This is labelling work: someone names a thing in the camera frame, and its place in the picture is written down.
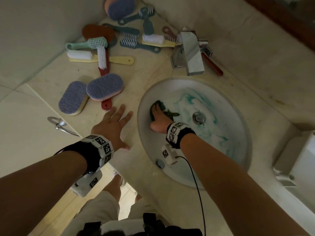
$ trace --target faucet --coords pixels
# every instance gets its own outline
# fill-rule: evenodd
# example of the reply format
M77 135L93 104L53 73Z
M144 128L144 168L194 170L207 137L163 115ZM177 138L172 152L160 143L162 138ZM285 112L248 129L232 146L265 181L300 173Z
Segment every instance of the faucet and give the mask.
M194 31L181 30L177 37L181 44L176 45L171 56L173 68L186 67L187 75L201 75L204 72L201 53L205 53L207 57L212 56L212 51L208 47L208 41L198 40Z

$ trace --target bathroom counter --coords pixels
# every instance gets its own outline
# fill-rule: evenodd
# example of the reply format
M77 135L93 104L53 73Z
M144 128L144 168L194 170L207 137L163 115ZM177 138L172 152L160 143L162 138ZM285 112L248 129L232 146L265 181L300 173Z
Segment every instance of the bathroom counter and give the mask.
M142 6L143 4L138 2L137 11ZM150 20L156 34L163 34L162 27L169 25L158 15L151 17ZM116 24L109 18L100 23L104 22ZM137 20L126 26L142 31L142 22ZM112 98L112 105L119 107L124 103L126 112L130 110L134 112L121 133L122 140L131 146L131 150L117 151L110 164L171 224L183 228L198 227L203 230L198 193L195 188L170 179L151 162L139 138L137 109L141 97L154 83L166 78L181 77L204 81L230 98L244 116L252 137L253 153L249 175L302 227L315 234L311 227L315 222L314 214L285 190L273 174L272 163L287 140L300 133L286 118L222 66L220 66L224 72L222 78L219 78L206 63L202 75L186 77L184 68L172 68L171 48L163 48L159 54L154 54L146 50L124 48L118 42L109 51L110 56L132 56L135 59L131 66L110 64L110 72L120 75L124 81L124 90ZM76 116L61 113L58 102L69 83L76 80L88 83L98 77L100 73L97 63L70 62L67 54L63 53L27 84L74 131L85 137L90 134L91 128L102 120L105 112L101 109L100 102L89 99L83 111ZM208 235L232 235L218 208L205 191L201 191L201 198ZM299 221L302 214L307 214L307 217L303 218L308 218L308 222Z

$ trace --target white sink basin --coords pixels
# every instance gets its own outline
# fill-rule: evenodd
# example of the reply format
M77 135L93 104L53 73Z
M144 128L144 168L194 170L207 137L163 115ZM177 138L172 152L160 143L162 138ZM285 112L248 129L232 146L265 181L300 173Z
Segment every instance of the white sink basin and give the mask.
M252 148L246 123L239 111L226 97L206 84L190 79L167 79L154 84L143 95L138 108L138 130L143 147L155 164L164 161L161 169L172 179L187 186L196 187L190 168L184 159L167 165L161 147L167 142L166 135L150 129L150 107L160 100L166 110L180 115L175 121L188 123L204 141L230 157L246 171L249 169ZM202 113L204 122L197 125L194 113ZM198 187L203 188L196 178Z

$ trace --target shorts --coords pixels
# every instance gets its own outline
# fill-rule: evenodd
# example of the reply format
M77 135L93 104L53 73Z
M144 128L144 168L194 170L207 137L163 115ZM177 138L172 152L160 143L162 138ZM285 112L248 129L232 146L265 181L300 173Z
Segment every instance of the shorts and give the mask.
M77 235L87 222L100 221L101 224L104 224L112 220L118 220L119 210L119 203L116 199L109 192L101 191L94 199L90 199L85 203L61 236ZM169 226L169 223L144 198L131 206L127 219L142 219L143 213L155 213L157 219L162 220L164 225Z

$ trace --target teal brush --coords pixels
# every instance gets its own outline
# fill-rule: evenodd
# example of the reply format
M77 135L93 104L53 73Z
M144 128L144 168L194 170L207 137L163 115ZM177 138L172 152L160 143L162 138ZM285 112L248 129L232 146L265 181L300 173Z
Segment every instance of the teal brush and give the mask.
M155 14L154 7L148 6L148 16L151 17L151 16L154 16L154 14ZM129 22L132 22L132 21L135 21L138 19L143 19L143 15L142 15L141 11L139 11L136 15L122 18L121 20L118 21L118 24L119 25L125 25Z
M123 37L120 41L120 46L122 47L127 47L130 49L143 49L143 50L148 50L151 51L153 53L159 53L161 51L160 47L156 47L156 46L147 46L144 44L140 44L137 42L136 38L132 38L132 37Z
M104 23L102 25L111 27L113 30L119 31L120 33L123 33L123 34L134 35L136 37L138 37L140 35L139 29L136 29L136 28L120 27L120 26L115 26L115 25L111 25L111 24L108 24L108 23Z
M90 48L96 50L97 47L99 46L104 46L105 48L107 47L107 40L105 37L97 37L97 38L91 38L88 39L87 42L82 42L82 43L66 43L65 48L67 50L78 50L78 49L85 49L85 48Z
M154 28L152 22L149 20L149 9L147 7L143 7L140 9L142 19L143 19L143 30L145 35L153 35Z

